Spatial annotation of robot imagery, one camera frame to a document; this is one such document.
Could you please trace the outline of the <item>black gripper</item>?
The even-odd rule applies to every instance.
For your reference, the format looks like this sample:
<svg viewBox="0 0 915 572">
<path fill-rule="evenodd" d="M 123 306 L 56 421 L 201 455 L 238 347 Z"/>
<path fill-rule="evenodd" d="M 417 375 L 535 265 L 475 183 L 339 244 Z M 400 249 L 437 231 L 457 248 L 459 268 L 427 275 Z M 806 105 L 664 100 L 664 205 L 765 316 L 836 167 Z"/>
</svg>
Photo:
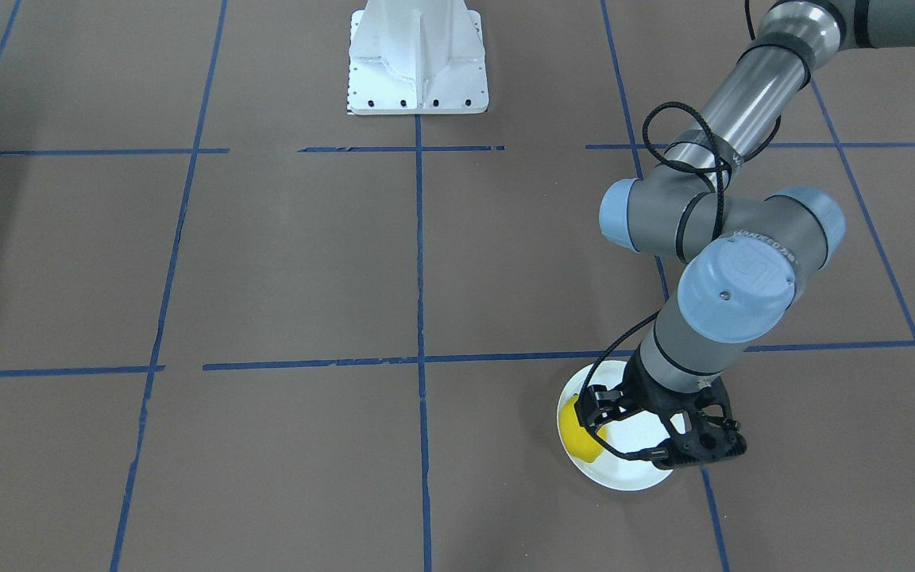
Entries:
<svg viewBox="0 0 915 572">
<path fill-rule="evenodd" d="M 640 350 L 629 358 L 622 380 L 615 388 L 588 386 L 585 402 L 573 403 L 573 421 L 582 430 L 598 431 L 613 421 L 624 421 L 640 412 L 669 419 L 693 406 L 690 394 L 671 391 L 647 372 Z"/>
</svg>

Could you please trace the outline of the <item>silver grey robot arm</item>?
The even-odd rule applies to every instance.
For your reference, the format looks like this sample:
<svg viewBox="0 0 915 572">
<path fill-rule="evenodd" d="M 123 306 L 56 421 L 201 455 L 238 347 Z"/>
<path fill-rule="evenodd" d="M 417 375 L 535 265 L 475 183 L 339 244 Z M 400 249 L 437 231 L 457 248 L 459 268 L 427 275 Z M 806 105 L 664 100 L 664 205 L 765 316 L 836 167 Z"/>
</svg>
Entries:
<svg viewBox="0 0 915 572">
<path fill-rule="evenodd" d="M 657 166 L 600 203 L 600 232 L 617 245 L 675 257 L 684 272 L 616 388 L 585 388 L 585 427 L 651 412 L 670 419 L 719 398 L 724 370 L 783 319 L 829 264 L 844 213 L 816 188 L 760 202 L 728 199 L 744 164 L 765 151 L 784 109 L 836 54 L 915 48 L 915 1 L 777 1 L 701 109 L 662 102 L 640 127 Z"/>
</svg>

